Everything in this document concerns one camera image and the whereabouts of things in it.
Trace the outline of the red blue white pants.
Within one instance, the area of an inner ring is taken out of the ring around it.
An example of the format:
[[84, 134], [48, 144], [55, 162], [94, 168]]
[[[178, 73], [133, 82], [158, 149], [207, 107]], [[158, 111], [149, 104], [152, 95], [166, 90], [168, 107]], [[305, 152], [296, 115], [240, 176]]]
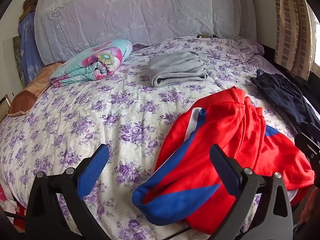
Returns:
[[298, 201], [315, 176], [294, 143], [266, 124], [263, 110], [244, 90], [232, 87], [197, 100], [180, 115], [132, 202], [154, 225], [186, 222], [211, 234], [241, 194], [243, 168], [267, 177], [279, 172], [286, 188], [297, 190]]

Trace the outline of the dark navy garment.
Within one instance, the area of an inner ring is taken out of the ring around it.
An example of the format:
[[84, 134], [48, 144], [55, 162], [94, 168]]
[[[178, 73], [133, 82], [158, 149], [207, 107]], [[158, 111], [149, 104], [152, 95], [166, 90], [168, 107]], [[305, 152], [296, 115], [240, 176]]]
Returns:
[[304, 132], [307, 124], [319, 127], [319, 118], [315, 111], [307, 103], [300, 89], [286, 77], [259, 69], [251, 81], [277, 111], [293, 135]]

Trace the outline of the purple floral bed sheet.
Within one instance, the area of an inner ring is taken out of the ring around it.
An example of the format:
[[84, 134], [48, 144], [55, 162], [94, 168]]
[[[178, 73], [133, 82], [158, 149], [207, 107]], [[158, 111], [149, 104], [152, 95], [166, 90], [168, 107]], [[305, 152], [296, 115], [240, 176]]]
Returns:
[[[200, 82], [152, 87], [149, 60], [179, 51], [206, 54], [210, 75]], [[266, 123], [292, 138], [251, 83], [258, 69], [277, 72], [255, 42], [187, 36], [132, 53], [104, 79], [48, 89], [28, 114], [1, 122], [1, 206], [9, 212], [17, 204], [26, 206], [37, 172], [61, 174], [105, 144], [108, 164], [85, 203], [112, 239], [205, 239], [184, 224], [150, 224], [132, 204], [132, 193], [152, 174], [175, 120], [198, 99], [221, 90], [243, 89], [263, 108]]]

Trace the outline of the beige brick pattern curtain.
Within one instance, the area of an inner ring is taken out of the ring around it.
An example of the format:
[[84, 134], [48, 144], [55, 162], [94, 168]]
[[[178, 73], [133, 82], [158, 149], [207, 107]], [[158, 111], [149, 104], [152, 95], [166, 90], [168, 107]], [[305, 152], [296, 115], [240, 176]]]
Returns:
[[274, 61], [307, 81], [315, 55], [311, 9], [306, 0], [275, 1], [277, 38]]

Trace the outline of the brown satin pillow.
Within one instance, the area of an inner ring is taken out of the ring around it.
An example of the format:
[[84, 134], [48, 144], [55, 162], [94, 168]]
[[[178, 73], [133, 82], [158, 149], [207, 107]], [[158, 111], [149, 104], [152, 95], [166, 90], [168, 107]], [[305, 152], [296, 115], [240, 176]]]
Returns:
[[55, 62], [42, 68], [36, 77], [17, 94], [8, 110], [9, 117], [26, 115], [40, 96], [51, 86], [50, 76], [64, 64]]

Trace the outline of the blue patterned cloth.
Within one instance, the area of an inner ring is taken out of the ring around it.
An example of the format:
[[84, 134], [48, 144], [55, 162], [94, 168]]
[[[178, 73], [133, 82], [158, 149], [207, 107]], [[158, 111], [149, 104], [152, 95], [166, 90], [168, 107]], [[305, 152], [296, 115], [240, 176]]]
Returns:
[[27, 84], [29, 84], [44, 67], [35, 41], [34, 17], [35, 12], [29, 12], [18, 25], [18, 32], [21, 38], [21, 64]]

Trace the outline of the folded grey pants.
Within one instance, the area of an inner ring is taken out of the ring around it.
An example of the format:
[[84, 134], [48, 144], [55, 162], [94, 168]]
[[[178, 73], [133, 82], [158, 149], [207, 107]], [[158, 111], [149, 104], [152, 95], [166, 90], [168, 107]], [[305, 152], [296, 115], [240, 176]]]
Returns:
[[181, 51], [153, 57], [148, 62], [148, 75], [153, 87], [178, 85], [183, 82], [216, 78], [217, 68], [206, 54]]

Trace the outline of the folded floral turquoise blanket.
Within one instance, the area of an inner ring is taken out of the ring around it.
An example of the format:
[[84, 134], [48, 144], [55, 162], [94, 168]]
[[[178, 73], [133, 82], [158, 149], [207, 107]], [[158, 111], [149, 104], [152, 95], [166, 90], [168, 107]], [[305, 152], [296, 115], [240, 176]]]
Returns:
[[88, 48], [68, 59], [50, 76], [54, 87], [96, 81], [111, 76], [132, 53], [128, 40], [114, 40]]

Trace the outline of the white lace headboard cover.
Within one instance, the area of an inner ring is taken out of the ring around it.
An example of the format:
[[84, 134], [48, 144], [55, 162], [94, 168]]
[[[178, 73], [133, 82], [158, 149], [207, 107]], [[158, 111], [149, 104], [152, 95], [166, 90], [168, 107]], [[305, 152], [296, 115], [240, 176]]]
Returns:
[[253, 0], [38, 0], [35, 40], [45, 64], [117, 39], [257, 38]]

